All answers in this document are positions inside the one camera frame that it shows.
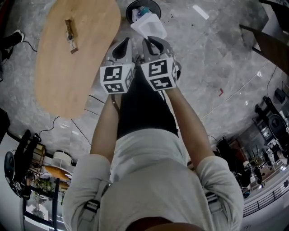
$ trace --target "gray floor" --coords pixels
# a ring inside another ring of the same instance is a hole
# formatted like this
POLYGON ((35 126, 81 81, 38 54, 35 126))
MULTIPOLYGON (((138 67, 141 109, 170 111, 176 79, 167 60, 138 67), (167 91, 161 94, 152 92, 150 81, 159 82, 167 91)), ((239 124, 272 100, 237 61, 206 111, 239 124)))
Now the gray floor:
MULTIPOLYGON (((19 28, 25 40, 37 48, 42 27, 53 0, 15 0, 6 35, 19 28)), ((119 0, 122 16, 132 0, 119 0)), ((275 65, 252 52, 252 36, 239 29, 239 23, 257 29, 268 20, 257 0, 157 0, 162 9, 162 22, 167 40, 182 65, 179 87, 197 112, 209 135, 221 138, 237 135, 252 124, 254 106, 260 103, 275 65), (193 8, 200 6, 208 15, 205 20, 193 8)), ((131 37, 134 53, 141 52, 141 37, 122 21, 116 37, 131 37)), ((36 53, 27 43, 18 44, 3 66, 0 83, 0 107, 8 112, 10 132, 23 134, 25 129, 39 133, 50 129, 57 115, 42 109, 34 96, 34 66, 36 53)), ((281 86, 284 73, 277 68, 269 85, 272 96, 281 86)), ((98 78, 91 89, 92 96, 105 101, 106 95, 98 78)), ((91 142, 103 104, 88 97, 86 110, 74 122, 91 142)), ((61 149, 74 159, 85 155, 90 145, 72 121, 58 118, 55 128, 41 135, 48 151, 61 149)))

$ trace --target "black shorts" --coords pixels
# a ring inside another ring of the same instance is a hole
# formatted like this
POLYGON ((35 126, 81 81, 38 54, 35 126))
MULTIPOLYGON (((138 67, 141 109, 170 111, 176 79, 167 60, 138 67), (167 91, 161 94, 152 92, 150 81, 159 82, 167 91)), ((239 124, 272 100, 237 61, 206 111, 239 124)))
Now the black shorts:
POLYGON ((129 91, 121 98, 117 139, 148 128, 163 129, 178 136, 176 122, 168 105, 151 88, 138 66, 129 91))

